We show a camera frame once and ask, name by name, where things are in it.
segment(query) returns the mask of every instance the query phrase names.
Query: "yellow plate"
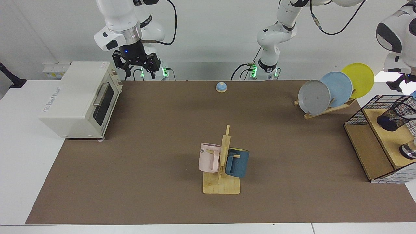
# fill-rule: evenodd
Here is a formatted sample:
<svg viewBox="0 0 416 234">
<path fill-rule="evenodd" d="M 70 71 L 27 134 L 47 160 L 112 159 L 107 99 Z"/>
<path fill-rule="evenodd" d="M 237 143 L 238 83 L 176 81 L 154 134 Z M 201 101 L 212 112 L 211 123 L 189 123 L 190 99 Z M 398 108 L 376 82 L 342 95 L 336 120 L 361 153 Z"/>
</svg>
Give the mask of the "yellow plate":
<svg viewBox="0 0 416 234">
<path fill-rule="evenodd" d="M 353 63 L 342 69 L 352 82 L 355 90 L 351 98 L 359 98 L 366 95 L 374 85 L 374 72 L 371 68 L 363 63 Z"/>
</svg>

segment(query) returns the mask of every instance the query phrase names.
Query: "wooden mug stand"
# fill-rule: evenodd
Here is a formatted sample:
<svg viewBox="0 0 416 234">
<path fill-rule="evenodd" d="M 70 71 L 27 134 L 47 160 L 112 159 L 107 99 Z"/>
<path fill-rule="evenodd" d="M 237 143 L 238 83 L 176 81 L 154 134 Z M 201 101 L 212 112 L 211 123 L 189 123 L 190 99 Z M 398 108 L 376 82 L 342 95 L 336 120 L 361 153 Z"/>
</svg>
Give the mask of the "wooden mug stand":
<svg viewBox="0 0 416 234">
<path fill-rule="evenodd" d="M 204 172 L 203 192 L 204 194 L 239 194 L 240 178 L 229 176 L 225 173 L 228 150 L 230 149 L 231 136 L 230 126 L 227 125 L 223 141 L 221 143 L 220 168 L 216 173 Z"/>
<path fill-rule="evenodd" d="M 334 111 L 337 111 L 337 110 L 341 110 L 341 109 L 350 107 L 351 104 L 353 104 L 355 102 L 355 100 L 357 100 L 357 99 L 356 98 L 354 98 L 354 99 L 353 98 L 350 98 L 345 104 L 343 104 L 343 105 L 341 105 L 339 107 L 328 107 L 324 112 L 322 112 L 319 115 L 311 115 L 310 113 L 307 113 L 307 114 L 305 114 L 303 116 L 303 118 L 304 119 L 311 119 L 311 118 L 314 118 L 316 116 L 325 115 L 325 114 L 328 114 L 328 113 L 331 113 L 331 112 L 334 112 Z M 294 105 L 295 106 L 298 106 L 299 105 L 299 99 L 294 102 Z"/>
</svg>

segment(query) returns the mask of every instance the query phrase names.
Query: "brown table mat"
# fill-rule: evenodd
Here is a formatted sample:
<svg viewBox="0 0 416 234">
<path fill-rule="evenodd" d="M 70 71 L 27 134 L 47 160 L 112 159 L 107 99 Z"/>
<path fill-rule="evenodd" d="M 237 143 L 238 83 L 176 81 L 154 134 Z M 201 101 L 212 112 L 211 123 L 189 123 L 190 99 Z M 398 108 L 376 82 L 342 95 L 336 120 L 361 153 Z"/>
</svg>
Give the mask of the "brown table mat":
<svg viewBox="0 0 416 234">
<path fill-rule="evenodd" d="M 104 142 L 66 140 L 27 224 L 416 222 L 404 184 L 371 184 L 342 124 L 304 120 L 304 81 L 125 82 Z M 240 195 L 205 195 L 200 143 L 250 150 Z"/>
</svg>

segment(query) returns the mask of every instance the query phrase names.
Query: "oven window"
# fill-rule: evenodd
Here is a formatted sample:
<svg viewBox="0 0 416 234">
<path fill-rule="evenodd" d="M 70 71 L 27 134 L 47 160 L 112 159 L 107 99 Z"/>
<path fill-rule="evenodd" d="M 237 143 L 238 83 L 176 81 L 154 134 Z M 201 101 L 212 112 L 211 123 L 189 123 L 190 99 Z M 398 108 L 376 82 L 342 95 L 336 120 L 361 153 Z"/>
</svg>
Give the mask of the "oven window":
<svg viewBox="0 0 416 234">
<path fill-rule="evenodd" d="M 110 103 L 111 103 L 111 100 L 113 100 L 113 97 L 114 97 L 114 90 L 111 87 L 111 85 L 109 85 L 109 87 L 107 89 L 107 92 L 104 95 L 103 102 L 101 103 L 100 106 L 97 106 L 95 108 L 95 111 L 94 111 L 94 114 L 93 114 L 93 117 L 94 117 L 95 121 L 97 121 L 97 123 L 100 126 L 103 125 L 104 118 L 107 114 L 107 110 L 110 107 Z"/>
</svg>

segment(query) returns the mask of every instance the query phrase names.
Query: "power outlet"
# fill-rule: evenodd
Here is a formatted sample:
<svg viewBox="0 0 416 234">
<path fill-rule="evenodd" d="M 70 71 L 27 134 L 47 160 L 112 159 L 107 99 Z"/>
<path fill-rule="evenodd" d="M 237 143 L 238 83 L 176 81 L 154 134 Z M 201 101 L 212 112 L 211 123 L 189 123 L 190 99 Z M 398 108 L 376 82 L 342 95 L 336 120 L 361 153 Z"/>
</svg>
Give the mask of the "power outlet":
<svg viewBox="0 0 416 234">
<path fill-rule="evenodd" d="M 68 70 L 70 63 L 48 64 L 44 63 L 43 73 L 47 78 L 61 79 Z"/>
</svg>

